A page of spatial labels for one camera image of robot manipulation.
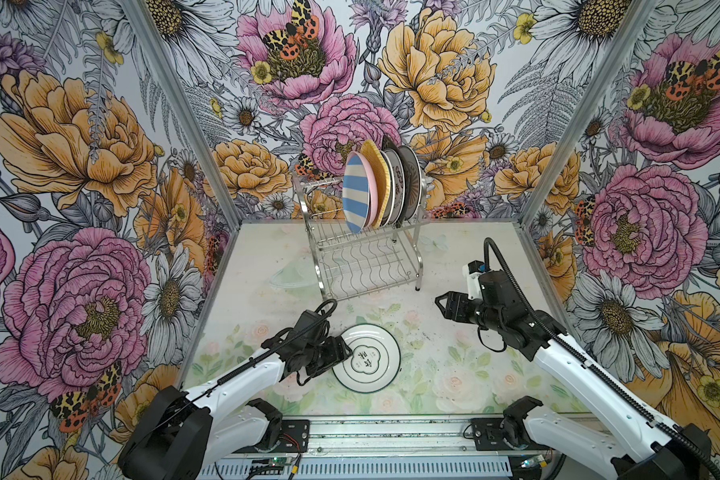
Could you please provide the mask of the blue white striped plate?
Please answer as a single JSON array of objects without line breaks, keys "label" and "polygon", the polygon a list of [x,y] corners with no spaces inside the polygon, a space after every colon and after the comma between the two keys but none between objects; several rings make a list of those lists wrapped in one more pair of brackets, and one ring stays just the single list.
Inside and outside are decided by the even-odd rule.
[{"label": "blue white striped plate", "polygon": [[369,165],[358,153],[347,157],[343,176],[342,208],[347,228],[352,234],[360,233],[371,213],[371,183]]}]

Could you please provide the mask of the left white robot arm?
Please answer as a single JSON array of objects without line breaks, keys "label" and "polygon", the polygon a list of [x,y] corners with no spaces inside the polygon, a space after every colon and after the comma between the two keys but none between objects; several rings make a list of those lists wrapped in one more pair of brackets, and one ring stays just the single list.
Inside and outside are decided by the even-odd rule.
[{"label": "left white robot arm", "polygon": [[241,449],[269,450],[282,414],[259,393],[289,376],[307,383],[349,359],[329,333],[334,299],[301,313],[231,371],[188,390],[160,390],[123,447],[117,465],[128,479],[195,479],[203,467]]}]

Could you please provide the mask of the white plate orange sunburst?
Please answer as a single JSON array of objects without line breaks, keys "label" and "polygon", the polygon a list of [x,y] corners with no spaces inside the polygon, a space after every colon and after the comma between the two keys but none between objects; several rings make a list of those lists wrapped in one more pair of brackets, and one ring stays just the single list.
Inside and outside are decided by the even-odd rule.
[{"label": "white plate orange sunburst", "polygon": [[407,212],[407,220],[412,220],[419,209],[419,205],[422,198],[421,180],[422,171],[415,151],[408,145],[405,145],[406,151],[410,154],[410,164],[413,171],[413,179],[411,180],[411,192],[409,200],[409,208]]}]

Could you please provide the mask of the white plate black clover outline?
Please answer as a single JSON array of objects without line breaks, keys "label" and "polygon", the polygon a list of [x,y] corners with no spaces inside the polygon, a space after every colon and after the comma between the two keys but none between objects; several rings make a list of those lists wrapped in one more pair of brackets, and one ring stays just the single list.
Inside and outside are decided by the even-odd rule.
[{"label": "white plate black clover outline", "polygon": [[351,350],[351,355],[332,369],[342,386],[371,394],[394,381],[402,355],[391,333],[378,325],[360,324],[345,330],[341,337]]}]

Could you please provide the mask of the pink plastic plate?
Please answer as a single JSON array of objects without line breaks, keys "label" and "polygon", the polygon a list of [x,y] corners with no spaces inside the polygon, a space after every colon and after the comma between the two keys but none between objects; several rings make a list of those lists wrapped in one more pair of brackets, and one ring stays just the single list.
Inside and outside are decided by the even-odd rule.
[{"label": "pink plastic plate", "polygon": [[372,168],[372,164],[363,155],[360,154],[360,158],[365,170],[367,184],[368,184],[368,214],[365,222],[365,227],[370,228],[378,214],[378,187],[376,183],[375,174]]}]

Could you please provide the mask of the black square floral plate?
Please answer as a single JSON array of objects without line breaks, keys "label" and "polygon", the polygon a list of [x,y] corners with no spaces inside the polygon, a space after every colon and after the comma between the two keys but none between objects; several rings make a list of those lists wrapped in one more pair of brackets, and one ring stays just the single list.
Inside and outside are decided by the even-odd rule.
[{"label": "black square floral plate", "polygon": [[400,149],[400,152],[403,157],[403,162],[405,164],[405,172],[406,172],[406,178],[407,178],[407,186],[406,186],[406,192],[407,192],[407,207],[405,209],[404,213],[404,220],[407,220],[407,212],[409,208],[409,200],[410,200],[410,192],[411,192],[411,180],[413,179],[413,171],[410,164],[410,154],[406,151],[405,145],[396,145],[393,140],[390,137],[385,136],[383,138],[383,153],[385,154],[386,149],[393,149],[394,146],[397,146]]}]

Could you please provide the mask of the yellow woven-pattern tray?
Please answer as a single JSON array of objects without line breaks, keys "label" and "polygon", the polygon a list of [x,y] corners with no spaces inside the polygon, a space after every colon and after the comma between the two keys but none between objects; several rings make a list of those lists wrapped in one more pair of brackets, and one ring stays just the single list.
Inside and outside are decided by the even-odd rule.
[{"label": "yellow woven-pattern tray", "polygon": [[378,205],[376,207],[376,218],[371,223],[371,226],[379,228],[384,222],[387,209],[391,207],[391,167],[381,149],[372,140],[366,140],[362,144],[360,153],[368,161],[374,174]]}]

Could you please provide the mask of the white plate green red rim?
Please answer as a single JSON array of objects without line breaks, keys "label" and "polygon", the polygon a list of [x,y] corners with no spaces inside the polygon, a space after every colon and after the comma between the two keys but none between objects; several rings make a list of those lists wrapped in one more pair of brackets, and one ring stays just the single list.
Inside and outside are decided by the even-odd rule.
[{"label": "white plate green red rim", "polygon": [[401,201],[399,197],[400,187],[397,182],[397,170],[398,170],[398,158],[396,154],[394,153],[393,149],[386,149],[385,154],[387,155],[388,159],[390,160],[391,165],[391,180],[392,180],[392,207],[390,210],[390,214],[388,216],[388,225],[395,224],[397,215],[400,210]]}]

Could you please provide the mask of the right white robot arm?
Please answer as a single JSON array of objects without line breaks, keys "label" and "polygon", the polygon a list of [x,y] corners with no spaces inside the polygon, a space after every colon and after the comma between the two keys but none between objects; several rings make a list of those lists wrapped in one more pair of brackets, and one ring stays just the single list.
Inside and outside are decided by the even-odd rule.
[{"label": "right white robot arm", "polygon": [[558,321],[530,305],[511,274],[475,271],[466,279],[467,292],[436,297],[442,316],[497,333],[505,346],[560,381],[606,428],[585,427],[524,396],[503,412],[509,447],[546,446],[606,479],[720,479],[703,430],[679,426],[625,389]]}]

